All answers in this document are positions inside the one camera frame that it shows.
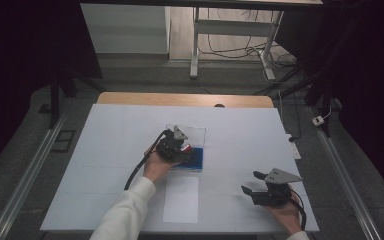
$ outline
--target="gray floor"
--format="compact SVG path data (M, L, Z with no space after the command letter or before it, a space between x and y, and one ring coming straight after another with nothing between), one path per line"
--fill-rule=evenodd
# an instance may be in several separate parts
M250 63L201 63L199 78L189 79L187 63L166 60L121 59L117 67L102 64L104 79L99 83L109 91L128 92L166 92L201 94L238 94L252 95L268 86L263 80L259 64ZM276 71L278 77L287 69ZM289 85L299 81L291 80ZM62 130L74 130L71 145L55 143L54 150L68 147L67 152L50 152L46 161L18 214L7 239L88 239L90 234L45 234L39 231L47 208L58 188L65 168L74 150L89 110L98 97L98 93L89 86L76 81L79 94L73 100L67 120ZM304 91L283 99L282 109L287 131L296 136L301 128L301 138L296 144L302 156L297 165L307 189L320 232L311 233L313 239L366 239L356 214L338 182L331 162L317 135L317 129L311 124L308 108L302 103ZM43 104L49 104L49 89L36 91L31 98L30 111L10 143L0 155L0 213L34 155L40 140L49 125L49 114L38 113ZM275 102L280 109L280 102ZM337 119L338 109L332 112L332 141L346 165L357 189L375 220L384 239L384 181L371 164L367 156L352 140ZM141 236L141 239L256 239L255 236Z

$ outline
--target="hand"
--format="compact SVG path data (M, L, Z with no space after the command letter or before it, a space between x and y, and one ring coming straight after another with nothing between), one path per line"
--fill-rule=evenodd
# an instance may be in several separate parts
M298 197L292 192L292 200L299 203ZM290 234L301 232L301 224L298 209L290 202L280 207L264 206L276 221Z
M167 171L174 165L178 163L169 163L165 161L157 152L155 148L151 151L148 160L145 162L145 169L143 176L151 180L154 184L158 182Z

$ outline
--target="dark wall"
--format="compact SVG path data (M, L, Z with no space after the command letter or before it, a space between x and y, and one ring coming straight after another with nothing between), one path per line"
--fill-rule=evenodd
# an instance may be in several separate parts
M28 111L32 92L49 84L56 63L101 77L80 5L0 1L0 152Z
M336 72L340 120L384 178L384 0L365 11Z

